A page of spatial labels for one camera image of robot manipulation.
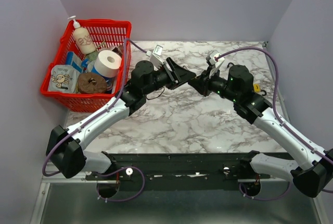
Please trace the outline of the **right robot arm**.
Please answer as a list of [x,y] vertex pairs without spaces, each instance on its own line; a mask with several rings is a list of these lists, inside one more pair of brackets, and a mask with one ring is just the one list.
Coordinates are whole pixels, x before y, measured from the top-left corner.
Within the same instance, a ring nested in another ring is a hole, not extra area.
[[239,165],[240,174],[251,178],[266,174],[292,182],[304,195],[315,198],[332,179],[332,150],[325,150],[310,141],[280,115],[272,104],[253,88],[253,75],[246,66],[234,65],[227,79],[217,72],[211,75],[209,67],[191,79],[192,86],[202,96],[214,92],[234,104],[237,115],[266,132],[288,154],[291,160],[252,152]]

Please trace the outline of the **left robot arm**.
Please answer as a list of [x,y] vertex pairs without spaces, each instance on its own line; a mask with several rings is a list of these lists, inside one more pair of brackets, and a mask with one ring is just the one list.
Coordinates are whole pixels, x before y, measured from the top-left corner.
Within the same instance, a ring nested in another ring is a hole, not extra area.
[[139,110],[148,94],[160,88],[173,90],[195,76],[170,57],[158,70],[150,61],[138,62],[126,85],[106,105],[71,127],[58,125],[52,129],[46,159],[67,179],[81,171],[97,172],[103,179],[111,179],[116,171],[111,158],[103,152],[87,152],[89,144],[110,126]]

